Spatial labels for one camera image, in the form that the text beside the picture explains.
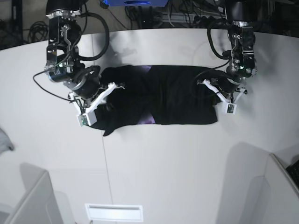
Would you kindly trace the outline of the white bin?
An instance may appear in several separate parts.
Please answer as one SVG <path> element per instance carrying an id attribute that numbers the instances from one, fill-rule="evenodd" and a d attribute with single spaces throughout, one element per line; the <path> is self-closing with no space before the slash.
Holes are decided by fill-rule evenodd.
<path id="1" fill-rule="evenodd" d="M 48 170 L 22 163 L 0 172 L 2 224 L 73 224 L 66 194 L 55 191 Z"/>
<path id="2" fill-rule="evenodd" d="M 252 179 L 241 224 L 297 224 L 299 188 L 275 156 L 269 154 L 264 174 Z"/>

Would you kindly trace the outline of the black T-shirt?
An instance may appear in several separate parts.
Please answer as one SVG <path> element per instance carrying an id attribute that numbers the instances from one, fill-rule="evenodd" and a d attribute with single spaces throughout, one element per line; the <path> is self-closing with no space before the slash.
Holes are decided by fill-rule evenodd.
<path id="1" fill-rule="evenodd" d="M 152 123 L 158 125 L 209 125 L 218 121 L 210 97 L 215 95 L 194 78 L 205 67 L 132 66 L 105 68 L 104 84 L 124 83 L 107 98 L 116 110 L 95 110 L 97 122 L 91 127 L 104 136 L 123 126 Z"/>

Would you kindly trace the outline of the white bin right front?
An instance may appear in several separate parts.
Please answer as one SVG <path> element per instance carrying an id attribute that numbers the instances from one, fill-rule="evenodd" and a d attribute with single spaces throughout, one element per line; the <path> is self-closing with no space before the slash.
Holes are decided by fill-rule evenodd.
<path id="1" fill-rule="evenodd" d="M 264 174 L 252 179 L 241 224 L 297 224 L 299 188 L 275 156 L 269 154 Z"/>

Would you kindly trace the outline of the white bin left front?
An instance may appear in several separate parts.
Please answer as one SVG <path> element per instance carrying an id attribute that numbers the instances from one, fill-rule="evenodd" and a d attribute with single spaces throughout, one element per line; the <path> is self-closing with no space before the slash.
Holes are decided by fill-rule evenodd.
<path id="1" fill-rule="evenodd" d="M 22 163 L 0 172 L 2 224 L 73 224 L 66 194 L 55 191 L 48 170 Z"/>

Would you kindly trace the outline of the black keyboard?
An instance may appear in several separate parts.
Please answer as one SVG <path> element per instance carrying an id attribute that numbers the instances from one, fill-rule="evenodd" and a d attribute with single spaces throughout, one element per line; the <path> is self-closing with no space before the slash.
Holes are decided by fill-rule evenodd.
<path id="1" fill-rule="evenodd" d="M 295 162 L 294 164 L 288 166 L 286 171 L 294 181 L 294 183 L 299 186 L 299 161 Z"/>

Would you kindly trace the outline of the blue box at top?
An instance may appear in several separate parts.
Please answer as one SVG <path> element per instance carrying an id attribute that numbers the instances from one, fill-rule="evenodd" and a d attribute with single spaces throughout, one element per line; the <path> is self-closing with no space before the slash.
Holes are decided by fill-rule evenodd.
<path id="1" fill-rule="evenodd" d="M 141 7 L 164 7 L 168 0 L 103 0 L 110 7 L 141 6 Z"/>

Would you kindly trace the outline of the grey cloth at left edge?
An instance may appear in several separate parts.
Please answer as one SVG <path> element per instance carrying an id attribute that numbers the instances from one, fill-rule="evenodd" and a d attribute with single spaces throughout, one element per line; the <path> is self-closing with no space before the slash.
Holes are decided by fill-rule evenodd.
<path id="1" fill-rule="evenodd" d="M 14 151 L 14 145 L 9 136 L 0 129 L 0 153 L 2 154 L 6 151 Z"/>

